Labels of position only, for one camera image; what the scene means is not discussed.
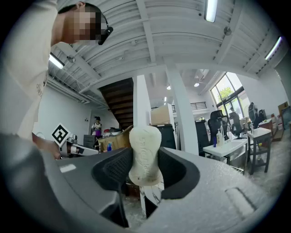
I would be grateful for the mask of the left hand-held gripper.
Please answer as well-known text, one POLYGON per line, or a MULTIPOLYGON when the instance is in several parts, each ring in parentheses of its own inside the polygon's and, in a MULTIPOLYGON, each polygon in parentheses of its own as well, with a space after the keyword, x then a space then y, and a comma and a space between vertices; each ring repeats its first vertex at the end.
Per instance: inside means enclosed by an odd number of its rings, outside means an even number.
POLYGON ((77 143, 77 135, 72 134, 59 123, 52 132, 54 142, 59 146, 61 158, 84 157, 99 154, 98 150, 77 143))

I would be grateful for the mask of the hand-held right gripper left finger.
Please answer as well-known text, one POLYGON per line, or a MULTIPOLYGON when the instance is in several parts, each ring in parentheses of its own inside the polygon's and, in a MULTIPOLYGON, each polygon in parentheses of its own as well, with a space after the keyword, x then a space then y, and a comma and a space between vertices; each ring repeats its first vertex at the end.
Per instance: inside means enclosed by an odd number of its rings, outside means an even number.
POLYGON ((0 136, 0 173, 8 193, 49 230, 118 230, 129 226, 121 187, 132 150, 55 160, 32 142, 0 136))

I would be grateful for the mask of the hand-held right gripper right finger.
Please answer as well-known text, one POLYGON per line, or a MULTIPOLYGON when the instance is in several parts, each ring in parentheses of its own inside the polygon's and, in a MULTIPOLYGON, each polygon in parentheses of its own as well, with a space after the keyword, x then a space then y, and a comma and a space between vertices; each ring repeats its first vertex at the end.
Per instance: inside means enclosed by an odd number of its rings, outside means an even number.
POLYGON ((274 199, 222 162, 161 147, 164 190, 142 233, 249 233, 274 199))

